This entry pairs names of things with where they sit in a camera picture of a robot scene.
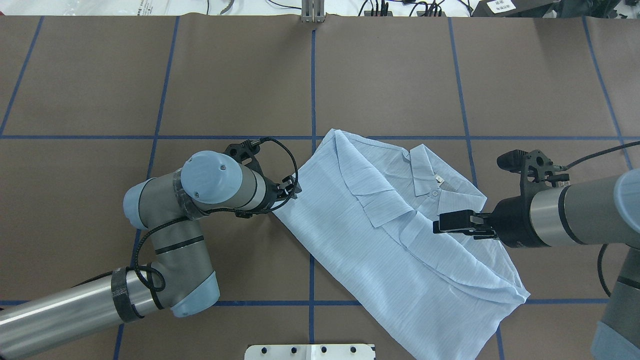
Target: robotic arm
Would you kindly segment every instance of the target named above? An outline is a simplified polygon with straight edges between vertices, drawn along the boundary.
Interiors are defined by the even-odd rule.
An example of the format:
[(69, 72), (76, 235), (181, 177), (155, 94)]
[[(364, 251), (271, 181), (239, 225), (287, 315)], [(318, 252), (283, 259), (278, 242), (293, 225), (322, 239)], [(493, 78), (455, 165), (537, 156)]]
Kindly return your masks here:
[[(296, 177), (276, 184), (262, 174), (255, 155), (266, 141), (287, 151)], [(269, 213), (296, 198), (297, 178), (291, 152), (261, 138), (229, 145), (224, 154), (200, 151), (175, 172), (133, 186), (124, 197), (125, 215), (134, 227), (151, 229), (136, 247), (133, 268), (1, 311), (0, 358), (32, 356), (165, 307), (183, 317), (212, 306), (220, 291), (198, 219), (219, 211), (242, 218)], [(139, 266), (149, 237), (156, 260)]]
[(588, 158), (564, 167), (540, 150), (503, 154), (498, 166), (520, 174), (520, 196), (500, 201), (491, 213), (443, 213), (433, 232), (495, 238), (514, 248), (627, 244), (591, 353), (597, 360), (640, 359), (640, 169), (573, 185), (568, 174), (557, 174)]

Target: white bracket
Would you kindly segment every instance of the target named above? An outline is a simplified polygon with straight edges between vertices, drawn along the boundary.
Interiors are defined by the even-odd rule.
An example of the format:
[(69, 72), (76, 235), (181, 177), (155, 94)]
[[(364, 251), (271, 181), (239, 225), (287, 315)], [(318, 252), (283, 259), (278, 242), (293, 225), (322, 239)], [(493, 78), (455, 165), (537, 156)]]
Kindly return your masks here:
[(324, 22), (324, 0), (302, 0), (302, 22)]
[(253, 345), (244, 360), (375, 360), (370, 344)]

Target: folded shirt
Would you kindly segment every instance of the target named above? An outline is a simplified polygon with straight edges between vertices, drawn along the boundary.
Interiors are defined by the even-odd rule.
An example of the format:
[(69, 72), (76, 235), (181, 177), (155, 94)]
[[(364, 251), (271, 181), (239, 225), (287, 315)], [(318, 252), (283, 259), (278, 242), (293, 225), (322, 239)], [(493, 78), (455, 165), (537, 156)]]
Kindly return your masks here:
[(276, 216), (417, 359), (474, 359), (529, 296), (500, 241), (433, 234), (486, 197), (426, 146), (332, 129), (299, 177)]

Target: light blue joint cap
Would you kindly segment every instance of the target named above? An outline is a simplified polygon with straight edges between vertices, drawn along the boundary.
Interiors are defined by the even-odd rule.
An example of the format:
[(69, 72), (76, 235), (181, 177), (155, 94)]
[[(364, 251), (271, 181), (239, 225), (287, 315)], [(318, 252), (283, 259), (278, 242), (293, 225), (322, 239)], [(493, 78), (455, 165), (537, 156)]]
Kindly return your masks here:
[(173, 315), (177, 318), (197, 314), (209, 309), (220, 298), (220, 288), (216, 279), (216, 272), (198, 285), (189, 295), (171, 307)]
[(640, 233), (640, 169), (622, 174), (613, 188), (616, 209), (624, 221)]
[(219, 204), (231, 199), (240, 189), (242, 169), (230, 156), (200, 151), (184, 163), (180, 181), (192, 199)]
[(145, 185), (153, 179), (155, 178), (152, 177), (144, 183), (137, 184), (127, 190), (127, 193), (124, 194), (124, 199), (122, 200), (124, 216), (129, 219), (131, 225), (136, 229), (148, 230), (145, 224), (142, 224), (142, 220), (140, 219), (140, 196), (142, 195), (142, 190), (144, 190)]
[(591, 344), (591, 355), (596, 360), (640, 360), (640, 348), (603, 322)]

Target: table surface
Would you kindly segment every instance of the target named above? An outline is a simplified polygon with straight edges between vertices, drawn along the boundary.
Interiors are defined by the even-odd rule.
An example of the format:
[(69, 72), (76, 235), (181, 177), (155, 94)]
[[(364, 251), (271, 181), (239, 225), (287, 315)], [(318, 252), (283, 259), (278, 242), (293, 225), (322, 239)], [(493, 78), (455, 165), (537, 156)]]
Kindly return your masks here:
[[(134, 184), (194, 152), (277, 136), (304, 163), (331, 128), (426, 144), (488, 197), (518, 194), (497, 156), (556, 163), (640, 140), (640, 22), (598, 19), (0, 17), (0, 306), (127, 265)], [(292, 171), (263, 146), (268, 177)], [(618, 151), (573, 182), (640, 165)], [(273, 216), (202, 220), (221, 298), (161, 311), (34, 359), (242, 359), (263, 343), (374, 343), (412, 358)], [(478, 359), (589, 359), (607, 299), (599, 247), (511, 250), (531, 298)], [(611, 246), (614, 284), (626, 249)], [(144, 249), (142, 259), (152, 259)]]

